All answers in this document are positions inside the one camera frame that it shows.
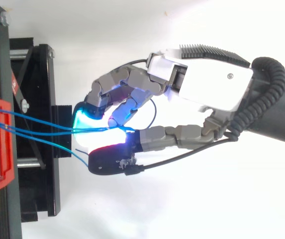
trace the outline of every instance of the black coiled cable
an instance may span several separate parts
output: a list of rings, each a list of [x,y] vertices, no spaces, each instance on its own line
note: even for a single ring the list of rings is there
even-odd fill
[[[240,134],[272,107],[285,92],[285,68],[277,60],[259,57],[253,61],[252,68],[268,73],[270,87],[230,122],[227,127],[229,132],[225,132],[224,135],[232,141],[238,141]]]

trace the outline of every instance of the led light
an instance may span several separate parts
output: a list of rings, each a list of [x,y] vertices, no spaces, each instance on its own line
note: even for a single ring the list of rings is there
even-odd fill
[[[76,112],[73,128],[98,128],[108,126],[108,117],[95,120],[87,117],[81,110]],[[96,148],[125,143],[126,132],[119,128],[114,128],[102,132],[75,133],[75,139],[82,147],[93,150]]]

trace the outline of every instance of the connector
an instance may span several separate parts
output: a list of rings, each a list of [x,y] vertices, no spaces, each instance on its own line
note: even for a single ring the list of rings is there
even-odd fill
[[[133,174],[138,174],[140,172],[144,171],[144,166],[143,165],[126,165],[124,168],[124,174],[126,176],[133,175]]]

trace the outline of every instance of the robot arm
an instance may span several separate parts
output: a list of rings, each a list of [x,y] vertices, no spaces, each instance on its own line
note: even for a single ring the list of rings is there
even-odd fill
[[[200,103],[202,111],[212,109],[213,113],[202,127],[156,126],[128,133],[126,143],[89,154],[90,172],[139,173],[151,167],[136,165],[137,152],[176,145],[192,149],[185,155],[189,156],[220,143],[237,141],[243,130],[285,141],[285,69],[271,58],[257,58],[252,68],[249,66],[249,62],[228,51],[183,46],[150,54],[148,70],[125,65],[100,77],[94,81],[82,110],[100,119],[108,106],[126,100],[112,113],[109,126],[124,125],[152,96],[164,92]]]

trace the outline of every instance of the black cable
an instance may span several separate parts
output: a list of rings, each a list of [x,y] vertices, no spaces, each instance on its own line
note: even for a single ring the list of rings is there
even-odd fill
[[[181,154],[179,156],[176,156],[176,157],[173,157],[173,158],[170,158],[170,159],[167,159],[167,160],[164,160],[164,161],[161,161],[161,162],[157,162],[157,163],[153,163],[153,164],[149,164],[149,165],[146,165],[146,166],[143,166],[143,170],[146,170],[146,169],[150,169],[150,168],[155,168],[155,167],[159,167],[159,166],[162,166],[162,165],[165,165],[165,164],[168,164],[168,163],[172,163],[174,161],[178,161],[180,159],[183,159],[183,158],[186,158],[186,157],[189,157],[193,154],[196,154],[196,153],[199,153],[205,149],[208,149],[208,148],[211,148],[213,146],[217,146],[219,144],[223,144],[223,143],[228,143],[228,142],[233,142],[232,139],[230,138],[227,138],[227,139],[222,139],[222,140],[219,140],[219,141],[216,141],[216,142],[212,142],[212,143],[209,143],[209,144],[206,144],[204,146],[201,146],[200,148],[197,148],[195,150],[192,150],[190,152],[187,152],[187,153],[184,153],[184,154]]]
[[[81,151],[81,150],[76,149],[76,148],[75,148],[75,150],[76,150],[76,151],[78,151],[78,152],[80,152],[80,153],[84,153],[85,155],[87,155],[87,156],[88,156],[88,153],[86,153],[85,151]]]
[[[150,99],[150,101],[152,102],[153,106],[154,106],[154,116],[153,116],[153,119],[151,121],[151,123],[148,125],[148,127],[146,128],[150,128],[151,125],[153,124],[154,120],[156,119],[157,117],[157,106],[156,106],[156,103],[154,103],[153,99]]]
[[[259,57],[253,61],[252,68],[268,73],[270,87],[261,97],[238,112],[230,122],[227,127],[230,132],[225,132],[224,135],[233,141],[238,141],[240,134],[275,105],[285,92],[285,68],[277,60]]]
[[[138,64],[138,63],[147,63],[147,59],[140,59],[140,60],[130,61],[130,62],[126,63],[126,64],[123,64],[123,65],[121,65],[121,66],[118,66],[118,67],[115,68],[115,69],[118,69],[118,68],[123,67],[123,66],[125,66],[125,65],[134,65],[134,64]]]

